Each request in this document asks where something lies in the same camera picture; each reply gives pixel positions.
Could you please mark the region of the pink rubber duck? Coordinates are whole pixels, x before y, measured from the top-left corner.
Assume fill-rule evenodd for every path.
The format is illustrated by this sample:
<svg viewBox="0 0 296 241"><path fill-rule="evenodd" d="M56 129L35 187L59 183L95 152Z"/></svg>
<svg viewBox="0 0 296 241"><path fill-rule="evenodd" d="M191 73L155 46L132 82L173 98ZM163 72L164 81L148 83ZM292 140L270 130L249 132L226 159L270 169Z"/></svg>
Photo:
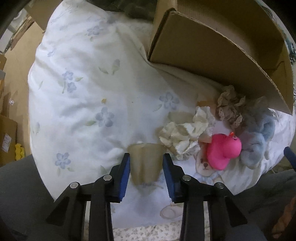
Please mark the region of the pink rubber duck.
<svg viewBox="0 0 296 241"><path fill-rule="evenodd" d="M231 159L237 158L242 150L239 137L231 132L229 135L218 133L212 136L212 142L207 145L206 158L215 170L224 170Z"/></svg>

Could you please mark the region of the brown cardboard box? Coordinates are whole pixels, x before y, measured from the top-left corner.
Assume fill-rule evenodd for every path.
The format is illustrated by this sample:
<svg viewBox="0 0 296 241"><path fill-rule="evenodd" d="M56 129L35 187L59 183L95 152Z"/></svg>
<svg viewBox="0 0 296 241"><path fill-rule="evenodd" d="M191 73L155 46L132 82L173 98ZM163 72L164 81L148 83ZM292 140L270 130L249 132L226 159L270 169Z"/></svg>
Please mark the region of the brown cardboard box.
<svg viewBox="0 0 296 241"><path fill-rule="evenodd" d="M287 39L256 1L158 1L147 58L293 111Z"/></svg>

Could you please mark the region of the beige soft tube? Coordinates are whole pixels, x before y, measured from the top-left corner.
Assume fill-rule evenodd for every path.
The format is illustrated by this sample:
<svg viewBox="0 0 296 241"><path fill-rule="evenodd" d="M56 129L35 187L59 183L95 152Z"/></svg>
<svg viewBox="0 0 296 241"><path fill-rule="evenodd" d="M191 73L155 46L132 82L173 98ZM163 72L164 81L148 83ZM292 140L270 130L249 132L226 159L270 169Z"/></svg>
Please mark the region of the beige soft tube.
<svg viewBox="0 0 296 241"><path fill-rule="evenodd" d="M136 144L128 147L130 173L134 185L152 184L159 178L163 168L166 147L159 144Z"/></svg>

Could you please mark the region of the yellow foam piece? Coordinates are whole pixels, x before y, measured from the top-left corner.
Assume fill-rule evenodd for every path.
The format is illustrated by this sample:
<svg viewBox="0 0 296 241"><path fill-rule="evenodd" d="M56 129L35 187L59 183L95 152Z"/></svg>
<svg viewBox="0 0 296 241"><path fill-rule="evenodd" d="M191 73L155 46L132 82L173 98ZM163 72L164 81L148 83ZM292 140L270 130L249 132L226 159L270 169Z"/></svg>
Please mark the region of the yellow foam piece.
<svg viewBox="0 0 296 241"><path fill-rule="evenodd" d="M15 144L15 156L16 161L25 157L25 148L19 143Z"/></svg>

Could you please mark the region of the light blue plush toy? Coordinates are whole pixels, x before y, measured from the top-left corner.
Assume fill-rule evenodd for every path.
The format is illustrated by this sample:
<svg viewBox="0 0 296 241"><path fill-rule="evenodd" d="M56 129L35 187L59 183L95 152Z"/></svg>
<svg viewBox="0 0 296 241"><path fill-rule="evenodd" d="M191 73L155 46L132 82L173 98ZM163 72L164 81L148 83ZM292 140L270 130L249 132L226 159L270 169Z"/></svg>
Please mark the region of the light blue plush toy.
<svg viewBox="0 0 296 241"><path fill-rule="evenodd" d="M256 169L263 160L268 142L275 132L275 115L268 108L265 97L250 101L242 113L239 131L242 143L240 161L250 169Z"/></svg>

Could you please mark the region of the camouflage green garment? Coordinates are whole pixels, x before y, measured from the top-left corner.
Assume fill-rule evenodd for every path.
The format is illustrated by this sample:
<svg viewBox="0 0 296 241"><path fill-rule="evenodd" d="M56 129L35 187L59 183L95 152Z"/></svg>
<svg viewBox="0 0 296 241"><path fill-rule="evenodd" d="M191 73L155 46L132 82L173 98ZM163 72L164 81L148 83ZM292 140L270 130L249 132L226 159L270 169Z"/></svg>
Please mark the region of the camouflage green garment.
<svg viewBox="0 0 296 241"><path fill-rule="evenodd" d="M88 0L87 2L106 11L124 12L133 19L153 21L157 0Z"/></svg>

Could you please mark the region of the cardboard box on floor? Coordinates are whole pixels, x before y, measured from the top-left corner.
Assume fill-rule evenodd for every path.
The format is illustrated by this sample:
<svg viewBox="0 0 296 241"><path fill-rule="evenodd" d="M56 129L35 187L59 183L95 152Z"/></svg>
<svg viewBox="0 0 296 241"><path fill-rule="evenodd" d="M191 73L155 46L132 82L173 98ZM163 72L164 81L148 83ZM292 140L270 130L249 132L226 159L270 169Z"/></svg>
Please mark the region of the cardboard box on floor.
<svg viewBox="0 0 296 241"><path fill-rule="evenodd" d="M2 167L15 161L17 122L1 115L0 129L0 163Z"/></svg>

